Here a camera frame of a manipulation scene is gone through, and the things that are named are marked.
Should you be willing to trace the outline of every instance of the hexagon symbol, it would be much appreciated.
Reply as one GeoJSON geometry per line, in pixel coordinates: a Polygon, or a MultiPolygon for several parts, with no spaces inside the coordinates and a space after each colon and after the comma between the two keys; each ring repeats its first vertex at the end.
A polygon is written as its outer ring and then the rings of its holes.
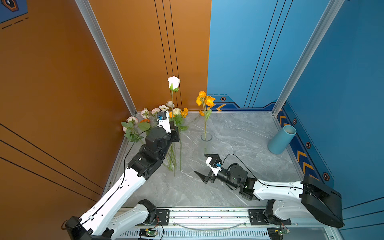
{"type": "Polygon", "coordinates": [[[329,177],[329,174],[328,173],[323,173],[323,179],[325,180],[325,181],[329,181],[330,180],[330,177],[329,177]]]}
{"type": "Polygon", "coordinates": [[[2,4],[12,12],[19,10],[16,0],[2,0],[2,4]]]}

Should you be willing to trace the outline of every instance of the orange chevron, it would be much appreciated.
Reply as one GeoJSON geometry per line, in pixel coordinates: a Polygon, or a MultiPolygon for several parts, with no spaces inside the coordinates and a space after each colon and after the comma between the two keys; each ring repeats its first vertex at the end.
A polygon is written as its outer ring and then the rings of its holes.
{"type": "Polygon", "coordinates": [[[216,106],[216,104],[214,104],[213,106],[210,106],[210,107],[208,108],[208,110],[211,109],[211,108],[214,107],[214,106],[216,106]]]}
{"type": "Polygon", "coordinates": [[[305,175],[305,167],[309,167],[310,169],[313,170],[313,167],[312,167],[311,165],[309,165],[309,164],[306,163],[306,162],[303,162],[303,173],[304,173],[304,175],[305,175]]]}
{"type": "Polygon", "coordinates": [[[311,174],[310,174],[310,177],[313,177],[314,179],[316,179],[317,181],[320,181],[319,179],[317,179],[317,178],[315,178],[314,176],[312,176],[311,174]]]}
{"type": "Polygon", "coordinates": [[[223,104],[223,105],[221,105],[220,107],[216,108],[216,110],[217,110],[217,111],[221,111],[220,108],[222,108],[222,107],[224,107],[224,106],[225,106],[225,104],[223,104]]]}
{"type": "Polygon", "coordinates": [[[300,152],[300,151],[297,151],[297,161],[300,162],[300,155],[304,156],[304,157],[307,157],[307,155],[303,152],[300,152]]]}
{"type": "Polygon", "coordinates": [[[283,116],[283,115],[280,116],[280,125],[281,125],[281,119],[282,119],[282,118],[285,118],[285,119],[286,119],[287,117],[286,117],[286,116],[283,116]]]}

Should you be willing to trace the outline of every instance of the clear vase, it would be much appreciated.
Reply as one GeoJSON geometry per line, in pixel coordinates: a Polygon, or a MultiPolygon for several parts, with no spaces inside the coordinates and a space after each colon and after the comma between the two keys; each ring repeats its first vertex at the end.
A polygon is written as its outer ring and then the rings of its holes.
{"type": "Polygon", "coordinates": [[[204,154],[213,154],[212,152],[212,134],[210,133],[203,133],[200,136],[199,141],[199,158],[203,157],[204,154]]]}

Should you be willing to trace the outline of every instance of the cream flower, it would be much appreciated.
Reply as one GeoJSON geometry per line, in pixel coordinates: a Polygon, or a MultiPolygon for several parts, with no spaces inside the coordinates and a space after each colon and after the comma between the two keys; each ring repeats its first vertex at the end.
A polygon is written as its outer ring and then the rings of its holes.
{"type": "Polygon", "coordinates": [[[161,110],[159,108],[152,109],[152,115],[155,115],[156,113],[160,112],[161,110]]]}
{"type": "Polygon", "coordinates": [[[181,113],[181,109],[175,108],[175,109],[173,109],[172,113],[173,113],[173,115],[179,115],[181,113]]]}
{"type": "Polygon", "coordinates": [[[166,105],[167,105],[168,107],[170,107],[170,108],[174,108],[174,107],[175,107],[175,104],[173,104],[172,101],[168,101],[166,105]]]}
{"type": "Polygon", "coordinates": [[[148,109],[144,108],[143,111],[141,111],[141,116],[144,118],[144,119],[147,119],[149,117],[149,111],[148,109]]]}
{"type": "Polygon", "coordinates": [[[127,122],[132,122],[133,124],[138,123],[139,120],[135,117],[129,117],[127,118],[127,122]]]}
{"type": "Polygon", "coordinates": [[[180,79],[178,79],[177,77],[170,77],[170,78],[168,78],[168,83],[169,83],[168,87],[169,87],[169,89],[174,91],[176,88],[179,87],[179,82],[180,82],[180,79]]]}
{"type": "Polygon", "coordinates": [[[169,107],[163,104],[163,105],[160,105],[159,108],[161,111],[167,111],[169,107]]]}

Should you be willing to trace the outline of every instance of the flower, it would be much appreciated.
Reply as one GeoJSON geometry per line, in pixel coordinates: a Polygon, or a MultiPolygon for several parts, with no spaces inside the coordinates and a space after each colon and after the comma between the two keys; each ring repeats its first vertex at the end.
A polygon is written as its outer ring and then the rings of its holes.
{"type": "Polygon", "coordinates": [[[215,100],[216,100],[216,98],[214,98],[214,97],[211,97],[211,96],[207,96],[207,100],[215,101],[215,100]]]}
{"type": "Polygon", "coordinates": [[[149,111],[148,109],[144,108],[143,111],[141,111],[141,116],[144,118],[144,119],[147,119],[149,117],[149,111]]]}
{"type": "Polygon", "coordinates": [[[214,103],[213,103],[212,100],[207,99],[206,101],[207,101],[207,102],[205,103],[206,105],[208,105],[208,106],[210,106],[210,107],[212,107],[212,106],[214,105],[214,103]]]}
{"type": "Polygon", "coordinates": [[[160,112],[159,108],[152,109],[152,115],[155,115],[156,113],[160,112]]]}
{"type": "Polygon", "coordinates": [[[173,108],[175,106],[175,104],[173,104],[172,101],[168,101],[167,104],[166,104],[168,107],[170,108],[173,108]]]}
{"type": "Polygon", "coordinates": [[[183,118],[185,118],[187,115],[188,115],[188,112],[186,112],[186,111],[182,111],[182,112],[181,112],[181,116],[182,116],[183,118]]]}
{"type": "Polygon", "coordinates": [[[180,82],[180,79],[178,79],[177,77],[173,76],[168,78],[169,89],[171,89],[172,91],[176,90],[179,87],[179,82],[180,82]]]}
{"type": "Polygon", "coordinates": [[[133,124],[138,123],[139,120],[135,117],[129,117],[127,118],[127,122],[132,122],[133,124]]]}
{"type": "Polygon", "coordinates": [[[199,97],[205,98],[207,94],[204,91],[199,92],[199,97]]]}
{"type": "Polygon", "coordinates": [[[163,104],[163,105],[160,105],[159,108],[161,111],[167,111],[169,107],[163,104]]]}
{"type": "Polygon", "coordinates": [[[180,108],[175,108],[172,110],[172,113],[173,115],[179,115],[181,113],[181,109],[180,108]]]}

